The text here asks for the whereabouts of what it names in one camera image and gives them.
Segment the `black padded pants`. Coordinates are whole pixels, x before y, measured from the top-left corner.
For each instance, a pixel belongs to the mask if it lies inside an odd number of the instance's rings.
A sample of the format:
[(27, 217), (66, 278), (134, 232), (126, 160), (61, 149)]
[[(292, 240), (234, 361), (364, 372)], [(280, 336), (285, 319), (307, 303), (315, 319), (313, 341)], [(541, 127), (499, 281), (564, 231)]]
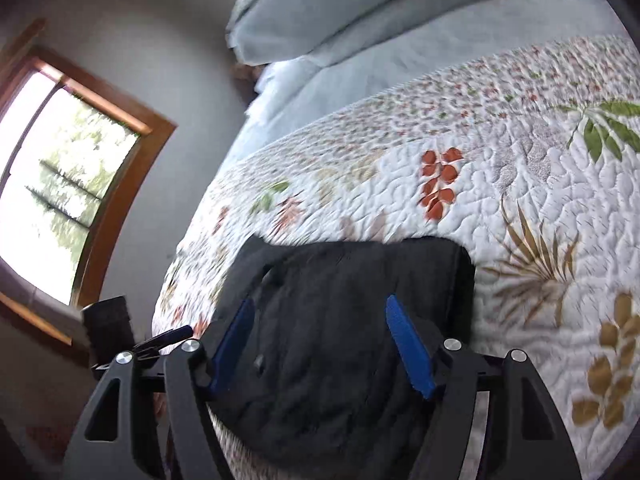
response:
[(255, 324), (214, 415), (268, 464), (306, 479), (405, 479), (434, 408), (412, 388), (388, 330), (395, 296), (442, 335), (471, 336), (475, 269), (439, 237), (240, 248), (208, 332), (241, 302)]

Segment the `wooden framed window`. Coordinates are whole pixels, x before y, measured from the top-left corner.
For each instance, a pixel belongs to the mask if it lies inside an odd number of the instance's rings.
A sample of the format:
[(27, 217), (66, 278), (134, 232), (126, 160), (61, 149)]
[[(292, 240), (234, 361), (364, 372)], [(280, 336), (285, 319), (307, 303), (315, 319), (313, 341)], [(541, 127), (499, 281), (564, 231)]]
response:
[(175, 124), (54, 51), (1, 74), (1, 300), (64, 342)]

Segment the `white floral quilt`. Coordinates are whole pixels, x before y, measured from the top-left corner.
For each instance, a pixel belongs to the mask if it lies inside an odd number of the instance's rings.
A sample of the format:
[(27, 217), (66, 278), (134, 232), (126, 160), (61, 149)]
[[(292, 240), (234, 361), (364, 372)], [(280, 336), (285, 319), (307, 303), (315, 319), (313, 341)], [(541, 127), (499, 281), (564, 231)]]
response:
[(152, 330), (203, 333), (247, 237), (438, 235), (476, 263), (472, 341), (521, 347), (599, 478), (639, 419), (639, 52), (577, 37), (422, 76), (219, 171)]

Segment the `light blue folded duvet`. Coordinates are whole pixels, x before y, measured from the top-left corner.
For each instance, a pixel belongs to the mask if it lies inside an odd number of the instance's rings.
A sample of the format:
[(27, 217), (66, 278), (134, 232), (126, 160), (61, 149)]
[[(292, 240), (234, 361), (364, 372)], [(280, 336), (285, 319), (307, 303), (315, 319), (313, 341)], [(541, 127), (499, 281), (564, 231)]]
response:
[(481, 1), (485, 0), (236, 0), (227, 44), (246, 65), (307, 54), (331, 65)]

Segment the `light blue bed sheet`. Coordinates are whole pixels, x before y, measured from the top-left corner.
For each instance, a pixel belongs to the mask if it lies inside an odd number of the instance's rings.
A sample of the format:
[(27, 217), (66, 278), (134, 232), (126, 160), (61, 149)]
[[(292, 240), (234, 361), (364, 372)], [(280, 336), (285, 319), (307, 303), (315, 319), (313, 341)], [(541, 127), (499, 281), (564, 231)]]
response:
[(311, 54), (257, 66), (238, 60), (239, 73), (254, 82), (256, 96), (226, 162), (237, 162), (336, 110), (435, 70), (551, 40), (624, 32), (606, 0), (485, 0), (331, 65)]

